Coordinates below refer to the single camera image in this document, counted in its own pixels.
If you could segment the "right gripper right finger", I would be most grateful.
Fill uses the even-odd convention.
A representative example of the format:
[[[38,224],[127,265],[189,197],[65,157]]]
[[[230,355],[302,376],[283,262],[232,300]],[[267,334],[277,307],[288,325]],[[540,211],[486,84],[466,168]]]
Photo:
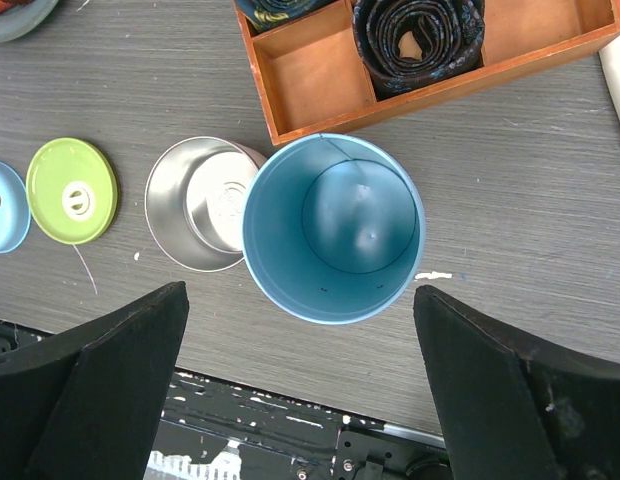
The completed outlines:
[[[425,285],[413,315],[456,479],[620,479],[620,363]]]

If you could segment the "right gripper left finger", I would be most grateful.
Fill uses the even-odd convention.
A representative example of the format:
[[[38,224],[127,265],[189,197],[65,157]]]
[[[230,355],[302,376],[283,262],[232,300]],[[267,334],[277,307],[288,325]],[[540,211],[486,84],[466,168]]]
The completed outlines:
[[[0,353],[0,479],[140,479],[185,332],[184,282]]]

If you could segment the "blue cylindrical lunch container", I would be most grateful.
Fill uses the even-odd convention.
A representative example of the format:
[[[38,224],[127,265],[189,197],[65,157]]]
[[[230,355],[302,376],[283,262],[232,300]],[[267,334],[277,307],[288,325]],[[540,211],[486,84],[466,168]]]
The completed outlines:
[[[390,154],[342,134],[313,134],[272,155],[248,189],[247,267],[289,314],[318,324],[371,318],[414,279],[426,240],[417,188]]]

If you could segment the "grey-blue plate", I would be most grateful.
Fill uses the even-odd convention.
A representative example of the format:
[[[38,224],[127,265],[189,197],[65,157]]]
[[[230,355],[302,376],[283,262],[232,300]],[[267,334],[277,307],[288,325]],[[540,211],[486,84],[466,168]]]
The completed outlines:
[[[18,39],[39,26],[58,0],[13,1],[0,13],[0,43]]]

